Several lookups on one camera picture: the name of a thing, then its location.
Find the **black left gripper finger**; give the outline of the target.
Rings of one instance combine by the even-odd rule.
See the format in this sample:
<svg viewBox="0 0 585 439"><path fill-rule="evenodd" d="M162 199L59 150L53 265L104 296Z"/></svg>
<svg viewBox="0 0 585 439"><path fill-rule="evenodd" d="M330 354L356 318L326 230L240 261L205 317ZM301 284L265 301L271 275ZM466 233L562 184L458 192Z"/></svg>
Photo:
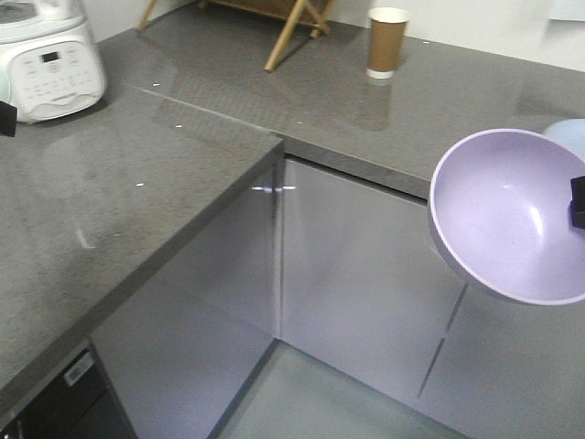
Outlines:
<svg viewBox="0 0 585 439"><path fill-rule="evenodd" d="M15 136L17 123L17 108L7 102L0 101L0 134Z"/></svg>

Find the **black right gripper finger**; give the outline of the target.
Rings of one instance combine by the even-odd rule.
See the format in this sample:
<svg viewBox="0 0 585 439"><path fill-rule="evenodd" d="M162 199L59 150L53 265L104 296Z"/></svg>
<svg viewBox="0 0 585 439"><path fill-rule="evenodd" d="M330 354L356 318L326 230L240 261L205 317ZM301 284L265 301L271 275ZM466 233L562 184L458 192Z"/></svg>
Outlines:
<svg viewBox="0 0 585 439"><path fill-rule="evenodd" d="M585 228L585 176L570 180L571 201L569 215L571 224L578 229Z"/></svg>

